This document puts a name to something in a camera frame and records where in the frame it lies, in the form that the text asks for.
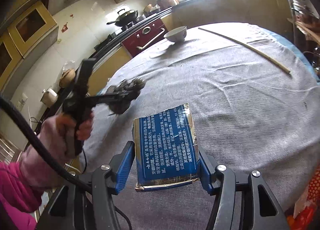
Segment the pink sleeved left forearm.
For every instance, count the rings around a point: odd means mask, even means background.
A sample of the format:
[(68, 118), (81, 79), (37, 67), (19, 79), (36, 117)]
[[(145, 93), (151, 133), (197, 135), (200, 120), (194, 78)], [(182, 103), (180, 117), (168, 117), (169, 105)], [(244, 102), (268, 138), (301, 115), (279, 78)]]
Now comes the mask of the pink sleeved left forearm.
[(19, 162), (1, 163), (1, 229), (35, 229), (31, 213), (41, 205), (43, 192), (62, 181), (33, 147)]

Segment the left hand pink glove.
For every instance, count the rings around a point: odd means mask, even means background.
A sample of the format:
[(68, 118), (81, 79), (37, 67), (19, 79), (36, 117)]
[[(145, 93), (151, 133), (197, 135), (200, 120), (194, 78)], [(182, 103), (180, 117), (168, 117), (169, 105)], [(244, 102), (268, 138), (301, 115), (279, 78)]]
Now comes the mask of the left hand pink glove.
[(50, 155), (63, 166), (70, 159), (76, 157), (74, 139), (85, 141), (91, 136), (93, 126), (93, 112), (88, 119), (76, 129), (76, 122), (70, 115), (59, 114), (46, 119), (37, 137)]

